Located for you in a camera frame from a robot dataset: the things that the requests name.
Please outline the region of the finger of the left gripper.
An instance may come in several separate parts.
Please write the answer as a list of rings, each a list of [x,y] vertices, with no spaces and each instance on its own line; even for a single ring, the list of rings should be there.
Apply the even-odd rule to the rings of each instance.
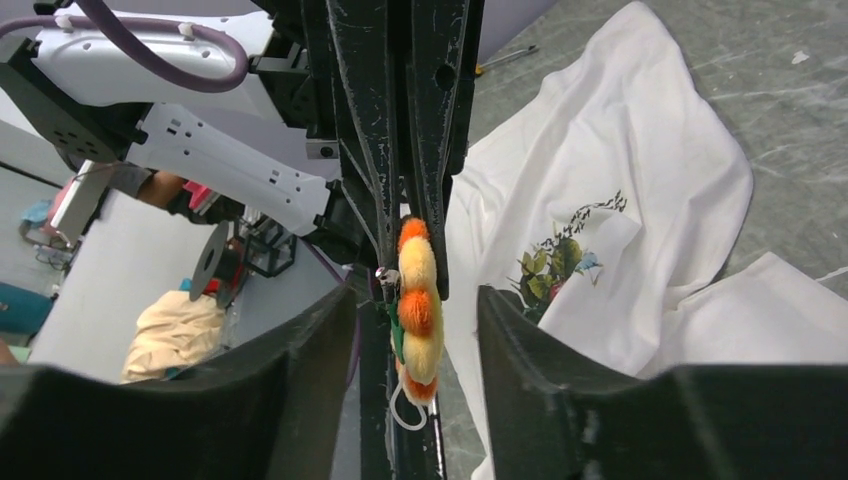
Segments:
[[[412,213],[426,222],[440,297],[449,297],[446,214],[468,149],[482,1],[413,1],[405,86],[413,174]]]
[[[363,230],[365,261],[397,264],[396,1],[304,1],[304,33],[320,86],[330,90],[341,149],[341,190]]]

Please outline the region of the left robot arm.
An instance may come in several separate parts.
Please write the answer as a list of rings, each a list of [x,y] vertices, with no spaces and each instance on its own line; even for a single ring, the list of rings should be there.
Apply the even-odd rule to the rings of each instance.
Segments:
[[[253,207],[339,264],[393,267],[407,203],[449,295],[479,1],[260,1],[244,15],[37,1],[1,26],[1,88],[62,151]]]

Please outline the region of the white printed t-shirt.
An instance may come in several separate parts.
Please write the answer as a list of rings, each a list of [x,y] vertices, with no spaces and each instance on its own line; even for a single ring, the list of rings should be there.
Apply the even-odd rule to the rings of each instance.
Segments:
[[[477,294],[612,370],[847,370],[847,5],[559,1],[478,84],[446,348],[492,471]]]

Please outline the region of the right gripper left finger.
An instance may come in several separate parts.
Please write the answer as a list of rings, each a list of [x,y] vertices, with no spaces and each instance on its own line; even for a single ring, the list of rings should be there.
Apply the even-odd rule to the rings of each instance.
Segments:
[[[55,367],[1,371],[5,479],[327,479],[356,295],[170,380],[106,384]]]

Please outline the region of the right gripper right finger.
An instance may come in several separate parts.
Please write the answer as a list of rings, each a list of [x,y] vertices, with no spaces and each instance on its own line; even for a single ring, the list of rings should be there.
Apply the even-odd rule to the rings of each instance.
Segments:
[[[679,366],[639,380],[477,294],[498,479],[843,479],[843,366]]]

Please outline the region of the orange yellow pompom brooch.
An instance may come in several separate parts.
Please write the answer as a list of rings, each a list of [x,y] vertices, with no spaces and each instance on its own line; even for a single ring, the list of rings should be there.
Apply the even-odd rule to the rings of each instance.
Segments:
[[[424,220],[412,215],[402,219],[398,267],[380,267],[374,277],[396,293],[395,299],[384,305],[398,375],[390,411],[399,426],[419,431],[427,424],[427,409],[437,394],[444,351],[436,258]]]

